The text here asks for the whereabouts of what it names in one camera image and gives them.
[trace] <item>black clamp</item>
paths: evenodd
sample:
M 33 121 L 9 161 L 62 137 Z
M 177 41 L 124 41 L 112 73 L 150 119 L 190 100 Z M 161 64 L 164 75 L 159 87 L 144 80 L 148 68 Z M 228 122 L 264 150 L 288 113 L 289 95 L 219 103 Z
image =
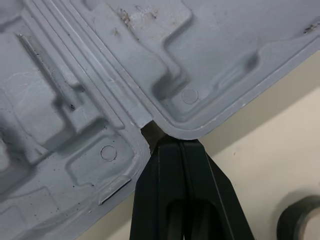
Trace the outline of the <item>black clamp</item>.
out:
M 162 139 L 137 181 L 130 240 L 254 240 L 230 180 L 197 140 Z

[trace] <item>dirt spot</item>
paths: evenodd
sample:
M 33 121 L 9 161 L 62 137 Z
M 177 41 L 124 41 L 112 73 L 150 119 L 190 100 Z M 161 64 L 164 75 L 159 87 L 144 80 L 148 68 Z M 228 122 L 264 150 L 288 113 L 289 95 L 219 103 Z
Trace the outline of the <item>dirt spot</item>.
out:
M 122 8 L 118 9 L 118 15 L 122 19 L 122 21 L 124 22 L 125 25 L 128 25 L 129 22 L 131 21 L 129 14 L 125 10 L 123 10 Z
M 113 36 L 118 36 L 119 35 L 118 29 L 116 27 L 114 29 L 112 29 L 111 33 L 112 33 Z
M 154 13 L 152 13 L 152 12 L 149 12 L 149 16 L 150 16 L 152 19 L 157 19 L 157 16 L 156 16 Z
M 307 28 L 304 29 L 304 34 L 309 34 L 311 33 L 313 30 L 315 30 L 317 28 L 317 26 L 320 25 L 320 23 L 316 23 L 316 24 L 311 24 L 310 26 L 308 26 Z

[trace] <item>gray plastic panel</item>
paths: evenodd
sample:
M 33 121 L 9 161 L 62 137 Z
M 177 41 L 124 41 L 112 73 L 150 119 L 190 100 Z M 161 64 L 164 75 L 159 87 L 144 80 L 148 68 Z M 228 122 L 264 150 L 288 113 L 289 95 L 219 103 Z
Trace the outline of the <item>gray plastic panel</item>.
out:
M 134 190 L 142 127 L 205 135 L 319 49 L 319 10 L 2 0 L 0 238 L 75 239 Z

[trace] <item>stamped circle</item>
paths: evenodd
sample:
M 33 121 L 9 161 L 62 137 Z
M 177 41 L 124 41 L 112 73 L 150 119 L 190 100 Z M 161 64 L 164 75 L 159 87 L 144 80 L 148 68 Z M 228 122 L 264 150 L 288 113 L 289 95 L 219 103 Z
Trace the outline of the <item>stamped circle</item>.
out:
M 182 93 L 182 100 L 186 104 L 194 104 L 198 100 L 198 92 L 194 89 L 186 89 Z
M 101 149 L 100 155 L 105 161 L 110 162 L 116 159 L 117 150 L 113 146 L 107 145 Z

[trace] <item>beige background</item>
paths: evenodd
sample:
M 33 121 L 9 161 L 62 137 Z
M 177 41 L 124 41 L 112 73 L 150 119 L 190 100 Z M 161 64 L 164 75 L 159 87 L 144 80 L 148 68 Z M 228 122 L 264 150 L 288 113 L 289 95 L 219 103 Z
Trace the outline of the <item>beige background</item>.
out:
M 281 212 L 320 194 L 319 85 L 320 51 L 200 139 L 231 180 L 257 240 L 275 240 Z M 78 240 L 128 240 L 133 200 Z M 320 240 L 320 217 L 312 226 L 307 239 Z

